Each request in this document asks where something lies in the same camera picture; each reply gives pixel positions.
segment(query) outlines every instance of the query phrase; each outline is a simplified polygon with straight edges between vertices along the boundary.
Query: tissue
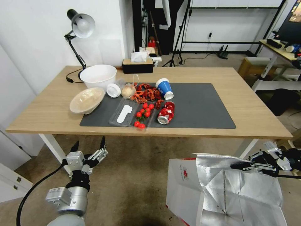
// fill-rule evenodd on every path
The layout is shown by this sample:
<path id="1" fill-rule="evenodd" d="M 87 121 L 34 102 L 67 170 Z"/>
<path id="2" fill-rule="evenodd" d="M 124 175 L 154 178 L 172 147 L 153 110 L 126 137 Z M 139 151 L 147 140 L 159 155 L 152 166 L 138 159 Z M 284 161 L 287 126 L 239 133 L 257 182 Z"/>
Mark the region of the tissue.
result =
<path id="1" fill-rule="evenodd" d="M 146 58 L 146 52 L 133 52 L 131 55 L 131 62 L 145 62 Z"/>

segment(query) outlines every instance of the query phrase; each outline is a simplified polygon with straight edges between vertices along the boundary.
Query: concrete floor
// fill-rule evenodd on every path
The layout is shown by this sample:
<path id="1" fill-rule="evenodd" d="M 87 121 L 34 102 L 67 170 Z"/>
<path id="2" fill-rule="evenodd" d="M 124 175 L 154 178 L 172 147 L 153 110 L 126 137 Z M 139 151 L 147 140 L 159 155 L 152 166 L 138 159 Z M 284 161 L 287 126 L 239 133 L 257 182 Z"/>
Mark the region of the concrete floor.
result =
<path id="1" fill-rule="evenodd" d="M 187 57 L 204 57 L 204 54 L 183 54 Z M 241 64 L 243 55 L 229 55 L 222 60 L 209 55 L 202 60 L 186 60 L 188 67 L 234 67 Z M 170 56 L 163 57 L 163 63 Z M 291 123 L 300 126 L 299 117 L 288 115 L 288 110 L 279 119 L 294 131 Z M 62 149 L 68 153 L 71 146 L 80 141 L 79 150 L 92 153 L 99 147 L 101 136 L 56 135 Z M 166 184 L 168 159 L 187 158 L 191 153 L 215 153 L 232 155 L 241 144 L 241 139 L 228 138 L 172 138 L 172 137 L 115 137 L 106 136 L 109 155 L 94 168 L 90 176 L 91 190 L 86 225 L 89 226 L 184 226 L 166 207 Z M 253 152 L 263 146 L 258 142 Z M 44 146 L 37 157 L 22 165 L 17 173 L 36 183 L 59 166 L 57 160 Z M 22 225 L 47 225 L 57 214 L 54 206 L 46 203 L 47 191 L 65 186 L 68 176 L 60 170 L 39 185 L 29 196 L 22 212 Z M 283 211 L 288 225 L 300 225 L 301 181 L 279 179 L 283 191 Z M 16 212 L 21 199 L 0 203 L 1 225 L 15 225 Z"/>

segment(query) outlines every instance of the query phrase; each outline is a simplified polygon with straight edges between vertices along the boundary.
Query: tripod stand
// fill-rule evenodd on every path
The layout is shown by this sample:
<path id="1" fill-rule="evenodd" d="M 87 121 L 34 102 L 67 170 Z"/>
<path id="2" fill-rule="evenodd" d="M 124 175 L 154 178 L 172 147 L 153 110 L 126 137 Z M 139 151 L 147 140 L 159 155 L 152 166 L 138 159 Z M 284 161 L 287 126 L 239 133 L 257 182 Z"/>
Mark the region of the tripod stand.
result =
<path id="1" fill-rule="evenodd" d="M 190 8 L 190 2 L 191 2 L 191 0 L 188 0 L 187 7 L 186 7 L 186 10 L 185 10 L 185 14 L 184 14 L 184 18 L 183 18 L 183 21 L 182 21 L 182 25 L 179 26 L 179 27 L 180 27 L 180 32 L 179 32 L 179 35 L 178 35 L 178 38 L 177 38 L 177 42 L 176 42 L 176 45 L 175 45 L 175 49 L 174 49 L 174 51 L 173 51 L 173 53 L 172 53 L 172 58 L 171 58 L 166 64 L 164 64 L 163 67 L 164 67 L 165 65 L 168 65 L 168 64 L 169 64 L 170 67 L 172 67 L 173 65 L 174 65 L 174 67 L 175 67 L 175 62 L 174 62 L 173 59 L 174 59 L 174 57 L 175 57 L 176 52 L 179 53 L 179 56 L 180 56 L 180 59 L 181 59 L 180 62 L 183 62 L 183 59 L 182 59 L 182 56 L 181 56 L 182 44 L 181 44 L 180 51 L 177 50 L 177 46 L 178 46 L 179 39 L 180 39 L 182 30 L 183 30 L 183 26 L 184 26 L 184 31 L 185 31 L 185 25 L 186 25 L 187 13 L 188 13 L 188 9 Z"/>

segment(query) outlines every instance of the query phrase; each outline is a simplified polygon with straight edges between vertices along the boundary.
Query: cabinet door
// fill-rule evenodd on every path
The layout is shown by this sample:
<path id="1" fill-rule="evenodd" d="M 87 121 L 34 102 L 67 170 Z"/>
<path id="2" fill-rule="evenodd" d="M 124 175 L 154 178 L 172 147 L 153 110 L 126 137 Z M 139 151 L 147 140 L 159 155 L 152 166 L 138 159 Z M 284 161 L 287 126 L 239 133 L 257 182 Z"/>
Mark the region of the cabinet door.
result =
<path id="1" fill-rule="evenodd" d="M 32 183 L 0 163 L 0 202 L 24 197 Z"/>
<path id="2" fill-rule="evenodd" d="M 15 170 L 30 159 L 28 154 L 0 132 L 0 163 Z"/>
<path id="3" fill-rule="evenodd" d="M 38 155 L 44 142 L 37 134 L 6 133 L 5 129 L 36 97 L 26 80 L 0 45 L 0 131 L 31 156 Z"/>

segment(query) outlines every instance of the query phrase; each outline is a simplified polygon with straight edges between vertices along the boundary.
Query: white bowl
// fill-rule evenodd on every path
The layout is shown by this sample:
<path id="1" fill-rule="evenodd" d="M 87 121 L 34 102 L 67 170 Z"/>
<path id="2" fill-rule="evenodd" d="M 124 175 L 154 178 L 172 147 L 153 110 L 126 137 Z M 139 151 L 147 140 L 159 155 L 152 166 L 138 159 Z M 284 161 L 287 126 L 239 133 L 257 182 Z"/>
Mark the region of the white bowl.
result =
<path id="1" fill-rule="evenodd" d="M 99 87 L 81 91 L 71 100 L 70 110 L 74 113 L 90 114 L 103 100 L 104 95 L 104 89 Z"/>
<path id="2" fill-rule="evenodd" d="M 107 90 L 107 85 L 116 80 L 117 70 L 111 65 L 98 64 L 81 72 L 81 80 L 88 88 L 101 87 Z"/>

